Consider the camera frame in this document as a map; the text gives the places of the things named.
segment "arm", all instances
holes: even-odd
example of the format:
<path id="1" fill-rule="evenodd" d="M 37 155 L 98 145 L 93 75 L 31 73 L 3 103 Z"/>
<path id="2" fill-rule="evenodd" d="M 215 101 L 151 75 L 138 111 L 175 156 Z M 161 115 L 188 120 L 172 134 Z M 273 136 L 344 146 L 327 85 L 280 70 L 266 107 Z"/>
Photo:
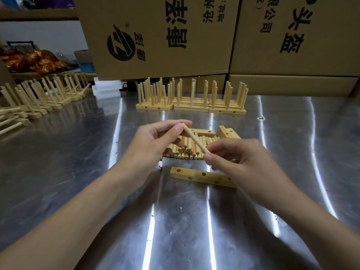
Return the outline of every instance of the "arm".
<path id="1" fill-rule="evenodd" d="M 141 126 L 123 157 L 101 177 L 0 253 L 0 269 L 73 269 L 120 202 L 140 187 L 184 122 Z"/>
<path id="2" fill-rule="evenodd" d="M 360 236 L 300 191 L 258 140 L 225 138 L 207 148 L 206 163 L 289 224 L 322 269 L 360 269 Z"/>

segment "circular logo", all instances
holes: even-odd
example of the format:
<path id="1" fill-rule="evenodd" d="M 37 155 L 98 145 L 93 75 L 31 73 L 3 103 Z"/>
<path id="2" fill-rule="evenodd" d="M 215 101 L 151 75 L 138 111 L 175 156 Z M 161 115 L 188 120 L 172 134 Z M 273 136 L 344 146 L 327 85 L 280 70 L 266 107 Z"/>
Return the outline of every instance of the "circular logo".
<path id="1" fill-rule="evenodd" d="M 117 60 L 123 62 L 130 60 L 135 55 L 135 43 L 131 36 L 118 27 L 108 37 L 107 46 L 110 54 Z"/>

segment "fingernail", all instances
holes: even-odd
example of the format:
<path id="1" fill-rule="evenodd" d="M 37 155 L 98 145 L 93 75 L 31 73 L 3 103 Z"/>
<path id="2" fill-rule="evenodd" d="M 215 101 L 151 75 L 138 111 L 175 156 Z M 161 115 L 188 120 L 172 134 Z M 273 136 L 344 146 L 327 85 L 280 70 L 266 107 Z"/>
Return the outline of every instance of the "fingernail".
<path id="1" fill-rule="evenodd" d="M 212 156 L 211 156 L 211 154 L 206 153 L 206 154 L 204 154 L 203 159 L 205 160 L 205 162 L 208 162 L 208 161 L 211 161 Z"/>
<path id="2" fill-rule="evenodd" d="M 181 134 L 182 131 L 184 130 L 184 127 L 183 127 L 182 124 L 180 124 L 180 123 L 176 124 L 176 125 L 174 126 L 174 128 L 175 128 L 175 130 L 176 130 L 179 134 Z"/>

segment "shiny metal tabletop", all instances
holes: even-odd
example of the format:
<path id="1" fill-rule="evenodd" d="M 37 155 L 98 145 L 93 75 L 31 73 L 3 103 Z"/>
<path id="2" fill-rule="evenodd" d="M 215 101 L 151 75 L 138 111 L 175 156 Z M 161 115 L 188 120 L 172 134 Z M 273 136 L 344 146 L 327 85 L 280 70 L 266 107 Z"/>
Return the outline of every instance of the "shiny metal tabletop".
<path id="1" fill-rule="evenodd" d="M 360 233 L 360 108 L 351 99 L 248 96 L 246 115 L 136 110 L 88 96 L 0 137 L 0 250 L 104 173 L 140 125 L 190 119 L 258 138 L 293 182 Z M 77 269 L 317 269 L 299 236 L 241 191 L 170 177 L 164 158 L 100 231 Z"/>

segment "shelf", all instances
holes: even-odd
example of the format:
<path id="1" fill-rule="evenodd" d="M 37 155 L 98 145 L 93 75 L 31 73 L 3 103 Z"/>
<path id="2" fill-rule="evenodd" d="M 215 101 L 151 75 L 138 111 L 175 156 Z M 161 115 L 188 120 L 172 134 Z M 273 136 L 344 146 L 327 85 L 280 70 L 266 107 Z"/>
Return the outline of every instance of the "shelf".
<path id="1" fill-rule="evenodd" d="M 68 72 L 60 72 L 60 73 L 56 73 L 56 74 L 62 75 L 62 74 L 67 74 L 67 73 Z M 49 78 L 52 78 L 54 76 L 54 74 L 39 75 L 36 72 L 26 72 L 26 73 L 11 73 L 11 76 L 13 77 L 14 80 L 26 81 L 26 80 L 32 80 L 32 79 L 41 80 L 41 78 L 44 78 L 46 76 L 48 76 Z M 94 81 L 94 77 L 97 77 L 97 74 L 96 73 L 85 73 L 85 76 L 88 81 Z"/>
<path id="2" fill-rule="evenodd" d="M 61 21 L 78 20 L 75 8 L 1 10 L 0 21 Z"/>

